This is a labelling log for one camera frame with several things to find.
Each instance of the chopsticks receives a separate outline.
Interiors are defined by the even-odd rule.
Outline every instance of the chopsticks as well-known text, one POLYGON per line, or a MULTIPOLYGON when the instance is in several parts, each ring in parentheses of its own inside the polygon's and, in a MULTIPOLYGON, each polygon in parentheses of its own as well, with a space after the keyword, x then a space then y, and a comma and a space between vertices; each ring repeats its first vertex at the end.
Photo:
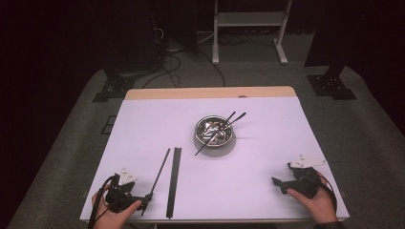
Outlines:
POLYGON ((181 148, 175 148, 173 155, 172 175, 170 178, 169 198, 167 200, 166 217, 171 219, 175 207, 176 189, 180 169, 181 148))

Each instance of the stainless steel bowl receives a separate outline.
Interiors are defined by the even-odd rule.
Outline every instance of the stainless steel bowl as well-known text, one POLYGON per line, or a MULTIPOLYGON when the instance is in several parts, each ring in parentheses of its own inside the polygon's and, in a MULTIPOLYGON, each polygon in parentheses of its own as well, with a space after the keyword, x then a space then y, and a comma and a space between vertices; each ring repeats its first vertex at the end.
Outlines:
POLYGON ((200 143, 205 144, 214 134, 207 146, 218 147, 225 145, 232 138, 232 126, 225 128, 222 131, 218 131, 221 127, 226 127, 229 122, 226 122, 226 118, 221 116, 207 116, 202 118, 196 125, 196 138, 200 143))

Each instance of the human hand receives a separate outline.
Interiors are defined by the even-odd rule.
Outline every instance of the human hand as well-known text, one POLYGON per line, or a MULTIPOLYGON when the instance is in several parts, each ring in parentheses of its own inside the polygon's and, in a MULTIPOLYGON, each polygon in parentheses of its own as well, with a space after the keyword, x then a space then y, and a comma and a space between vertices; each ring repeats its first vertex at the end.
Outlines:
MULTIPOLYGON (((321 173, 318 172, 322 183, 327 185, 327 181, 321 173)), ((337 221, 337 216, 334 211, 333 202, 330 199, 327 191, 323 188, 318 188, 318 192, 313 198, 307 198, 293 189, 287 189, 287 192, 299 202, 301 202, 311 214, 316 223, 326 223, 337 221)))
MULTIPOLYGON (((107 184, 104 188, 104 192, 110 188, 110 184, 107 184)), ((96 197, 98 192, 96 192, 92 197, 92 204, 95 205, 96 197)), ((131 217, 132 214, 137 211, 140 207, 140 200, 135 201, 127 209, 120 213, 114 213, 108 210, 107 205, 104 201, 104 196, 101 197, 100 203, 98 205, 96 213, 96 224, 95 229, 120 229, 126 222, 126 220, 131 217)))

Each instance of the table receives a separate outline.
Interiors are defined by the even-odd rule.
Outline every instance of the table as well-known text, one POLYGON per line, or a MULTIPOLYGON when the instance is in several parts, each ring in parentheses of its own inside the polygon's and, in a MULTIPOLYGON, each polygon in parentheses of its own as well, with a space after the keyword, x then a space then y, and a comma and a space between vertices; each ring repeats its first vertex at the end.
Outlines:
MULTIPOLYGON (((291 87, 240 87, 131 90, 120 107, 110 139, 83 207, 89 220, 91 196, 124 167, 139 177, 133 196, 150 192, 168 148, 181 148, 181 165, 171 219, 166 217, 173 154, 169 155, 139 223, 287 222, 309 220, 307 210, 282 195, 271 177, 293 180, 287 163, 300 155, 325 159, 291 87), (207 115, 246 116, 233 125, 233 143, 216 151, 194 137, 207 115)), ((331 183, 337 216, 349 213, 329 165, 316 167, 331 183)))

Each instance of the floor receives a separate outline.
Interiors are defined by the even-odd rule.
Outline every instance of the floor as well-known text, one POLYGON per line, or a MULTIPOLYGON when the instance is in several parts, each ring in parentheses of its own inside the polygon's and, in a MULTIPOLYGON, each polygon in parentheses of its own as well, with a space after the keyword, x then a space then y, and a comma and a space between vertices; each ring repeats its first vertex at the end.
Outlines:
MULTIPOLYGON (((304 67, 311 34, 285 35, 286 66, 278 61, 273 34, 234 38, 237 43, 220 46, 218 66, 211 64, 211 46, 209 41, 204 42, 199 46, 201 52, 179 52, 164 59, 164 68, 175 70, 171 76, 159 70, 138 78, 134 88, 291 86, 344 196, 351 215, 346 225, 405 228, 405 136, 375 101, 361 76, 350 68, 340 75, 356 99, 316 96, 307 75, 322 74, 327 67, 304 67)), ((173 50, 180 47, 171 45, 173 50)), ((109 117, 117 115, 122 102, 122 98, 93 102, 106 80, 100 70, 88 82, 9 228, 87 228, 79 216, 108 141, 103 128, 109 117)), ((197 227, 301 229, 312 225, 294 222, 197 227)))

